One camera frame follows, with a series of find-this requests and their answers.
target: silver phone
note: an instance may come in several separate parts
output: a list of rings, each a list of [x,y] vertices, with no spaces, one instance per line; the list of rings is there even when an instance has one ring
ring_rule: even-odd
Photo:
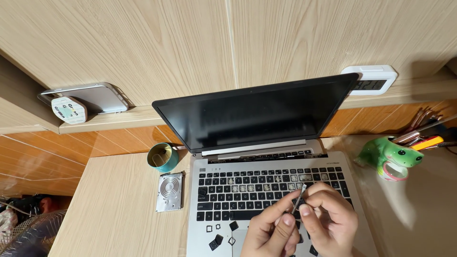
[[[71,96],[80,101],[87,107],[88,115],[123,112],[128,109],[127,101],[106,82],[49,89],[39,94],[38,98],[51,106],[51,101],[60,96]]]

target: laptop keyboard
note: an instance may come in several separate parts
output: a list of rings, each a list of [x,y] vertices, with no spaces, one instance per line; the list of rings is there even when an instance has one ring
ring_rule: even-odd
[[[250,220],[303,184],[310,187],[317,181],[352,204],[344,179],[341,167],[200,173],[197,221]]]

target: teal cup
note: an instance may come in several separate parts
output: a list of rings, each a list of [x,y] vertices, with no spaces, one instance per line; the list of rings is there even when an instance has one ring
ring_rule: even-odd
[[[158,143],[148,152],[149,166],[160,172],[170,172],[178,165],[179,154],[167,143]]]

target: laptop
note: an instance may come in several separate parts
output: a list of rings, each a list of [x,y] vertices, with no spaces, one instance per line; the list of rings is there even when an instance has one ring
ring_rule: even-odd
[[[154,101],[192,153],[189,257],[237,257],[250,219],[303,184],[323,181],[359,215],[355,247],[378,256],[345,155],[316,140],[357,73]],[[295,213],[296,257],[318,257]]]

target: desk surface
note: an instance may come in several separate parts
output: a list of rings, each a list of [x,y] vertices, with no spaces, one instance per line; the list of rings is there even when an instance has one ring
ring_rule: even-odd
[[[328,151],[346,153],[379,255],[451,256],[457,251],[457,158],[445,149],[426,151],[407,181],[387,182],[351,161],[375,137],[322,143]],[[159,173],[148,166],[146,155],[89,160],[50,257],[186,255],[188,206],[155,212]],[[187,153],[173,172],[189,174],[189,160]]]

